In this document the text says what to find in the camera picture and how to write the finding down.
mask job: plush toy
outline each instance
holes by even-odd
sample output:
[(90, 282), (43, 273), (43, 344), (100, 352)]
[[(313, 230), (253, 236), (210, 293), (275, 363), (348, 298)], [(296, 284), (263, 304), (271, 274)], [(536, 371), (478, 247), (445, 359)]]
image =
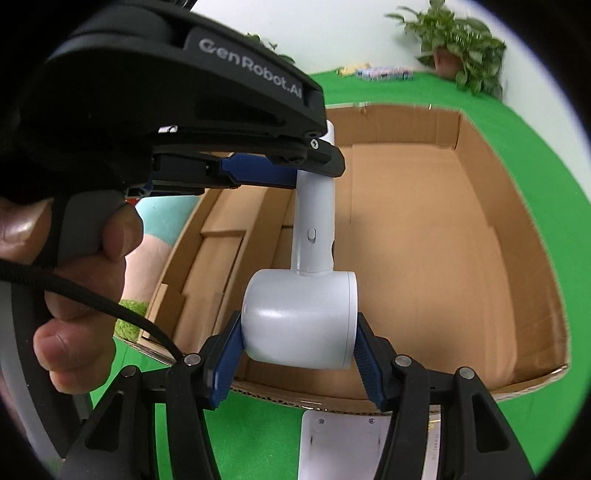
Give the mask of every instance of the plush toy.
[[(121, 305), (145, 315), (166, 260), (197, 205), (197, 196), (147, 197), (136, 204), (144, 221), (144, 240), (127, 256)], [(135, 342), (139, 329), (121, 320), (115, 335)]]

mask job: black cable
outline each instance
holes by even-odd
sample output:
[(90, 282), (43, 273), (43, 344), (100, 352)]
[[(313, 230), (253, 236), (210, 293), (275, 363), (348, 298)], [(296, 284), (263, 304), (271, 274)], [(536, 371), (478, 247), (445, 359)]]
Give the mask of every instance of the black cable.
[(117, 302), (102, 297), (47, 270), (0, 259), (0, 281), (23, 285), (33, 290), (51, 291), (70, 300), (83, 303), (99, 312), (121, 319), (153, 335), (176, 361), (183, 359), (183, 353), (168, 335), (148, 319), (119, 305)]

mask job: screw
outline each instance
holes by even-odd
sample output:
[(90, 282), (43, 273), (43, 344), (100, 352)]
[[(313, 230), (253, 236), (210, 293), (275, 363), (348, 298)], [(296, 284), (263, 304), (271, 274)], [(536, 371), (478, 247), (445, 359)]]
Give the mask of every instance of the screw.
[(394, 359), (394, 363), (396, 363), (396, 365), (399, 367), (409, 367), (412, 362), (413, 361), (410, 359), (410, 357), (406, 355), (398, 355)]
[(474, 378), (474, 375), (476, 375), (474, 373), (474, 370), (470, 367), (462, 367), (459, 373), (460, 377), (465, 378), (466, 380), (471, 380), (472, 378)]
[(138, 367), (135, 365), (128, 365), (121, 370), (121, 376), (125, 378), (133, 377), (138, 372)]
[(198, 353), (190, 353), (185, 357), (184, 361), (186, 365), (194, 367), (195, 365), (201, 363), (201, 357)]

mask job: human hand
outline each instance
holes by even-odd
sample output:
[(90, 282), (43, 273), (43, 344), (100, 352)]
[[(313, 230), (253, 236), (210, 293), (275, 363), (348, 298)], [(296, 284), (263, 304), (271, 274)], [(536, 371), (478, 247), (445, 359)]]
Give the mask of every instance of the human hand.
[[(51, 200), (18, 206), (0, 197), (0, 258), (32, 263), (51, 226)], [(103, 250), (57, 267), (54, 272), (113, 301), (121, 299), (125, 256), (142, 241), (142, 220), (131, 205), (119, 208), (103, 230)], [(46, 292), (54, 316), (35, 332), (39, 363), (63, 393), (80, 394), (107, 380), (115, 357), (115, 319), (65, 297)]]

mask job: green backdrop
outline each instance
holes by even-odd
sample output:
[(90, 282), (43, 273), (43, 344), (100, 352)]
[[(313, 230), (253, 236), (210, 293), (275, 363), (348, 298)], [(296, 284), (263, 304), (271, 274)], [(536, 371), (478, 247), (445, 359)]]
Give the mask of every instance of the green backdrop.
[[(561, 286), (572, 335), (572, 365), (565, 378), (541, 391), (501, 403), (533, 467), (539, 471), (570, 427), (591, 375), (591, 205), (548, 145), (512, 110), (487, 97), (460, 92), (429, 74), (406, 82), (369, 83), (334, 73), (314, 77), (326, 104), (395, 102), (463, 110), (503, 159), (546, 242)], [(161, 365), (118, 342), (111, 378), (128, 364)], [(96, 401), (104, 387), (93, 393)], [(297, 478), (303, 410), (230, 393), (207, 424), (222, 478)], [(157, 414), (162, 480), (170, 463), (164, 408)]]

